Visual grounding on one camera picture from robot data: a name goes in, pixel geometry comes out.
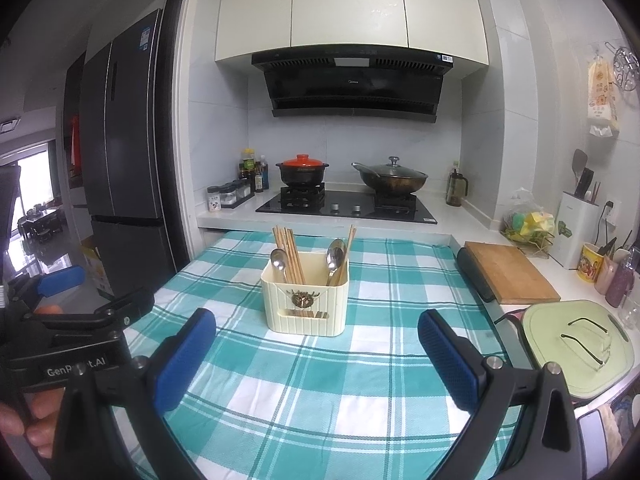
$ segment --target red lid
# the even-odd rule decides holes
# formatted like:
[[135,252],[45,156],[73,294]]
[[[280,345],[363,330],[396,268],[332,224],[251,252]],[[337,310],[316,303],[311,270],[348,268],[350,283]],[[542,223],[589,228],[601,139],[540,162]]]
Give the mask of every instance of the red lid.
[[303,155],[296,155],[296,158],[290,158],[282,163],[283,166],[297,166],[297,167],[309,167],[309,166],[324,166],[320,160],[315,158],[309,158],[305,153]]

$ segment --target purple bottle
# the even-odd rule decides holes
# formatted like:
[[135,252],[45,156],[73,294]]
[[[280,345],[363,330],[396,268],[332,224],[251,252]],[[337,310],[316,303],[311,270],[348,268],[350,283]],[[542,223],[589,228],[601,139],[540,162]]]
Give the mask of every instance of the purple bottle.
[[629,256],[624,262],[620,263],[618,270],[616,270],[616,273],[613,275],[611,285],[609,285],[607,289],[605,298],[611,306],[615,308],[619,307],[622,298],[625,297],[625,294],[628,293],[633,286],[634,272],[638,266],[638,262],[640,262],[640,251],[635,247],[631,247]]

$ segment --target screw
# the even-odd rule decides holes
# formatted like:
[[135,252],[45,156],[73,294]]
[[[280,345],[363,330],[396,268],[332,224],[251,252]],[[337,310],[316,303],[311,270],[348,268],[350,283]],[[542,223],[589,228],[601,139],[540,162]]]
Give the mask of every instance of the screw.
[[558,375],[562,371],[562,368],[560,367],[560,365],[553,361],[549,361],[546,364],[546,369],[549,370],[553,375]]
[[84,375],[86,372],[86,364],[78,363],[74,365],[73,374],[74,375]]
[[490,355],[486,359],[486,364],[489,368],[492,368],[493,370],[499,370],[500,368],[502,368],[502,365],[504,364],[504,362],[498,356]]
[[149,358],[145,355],[138,355],[131,360],[131,364],[136,370],[142,370],[149,364]]

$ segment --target plaid tablecloth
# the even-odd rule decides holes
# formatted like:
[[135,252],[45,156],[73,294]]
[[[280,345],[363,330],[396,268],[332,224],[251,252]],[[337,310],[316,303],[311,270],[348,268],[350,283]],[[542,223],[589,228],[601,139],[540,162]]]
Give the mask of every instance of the plaid tablecloth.
[[[297,237],[302,251],[331,240]],[[132,355],[149,355],[197,307],[218,336],[180,406],[166,417],[212,480],[424,480],[468,419],[417,337],[437,308],[483,354],[502,349],[448,247],[356,239],[347,326],[336,337],[268,329],[260,273],[274,248],[265,233],[229,232],[156,294],[127,330]],[[504,453],[511,411],[479,478]],[[135,444],[140,471],[154,478]]]

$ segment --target glass cooktop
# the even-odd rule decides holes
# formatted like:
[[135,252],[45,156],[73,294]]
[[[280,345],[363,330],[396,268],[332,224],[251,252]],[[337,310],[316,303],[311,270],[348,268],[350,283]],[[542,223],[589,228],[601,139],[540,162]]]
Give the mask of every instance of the glass cooktop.
[[284,187],[256,212],[438,223],[415,195],[383,197],[364,192],[324,190],[323,186],[300,191],[302,194]]

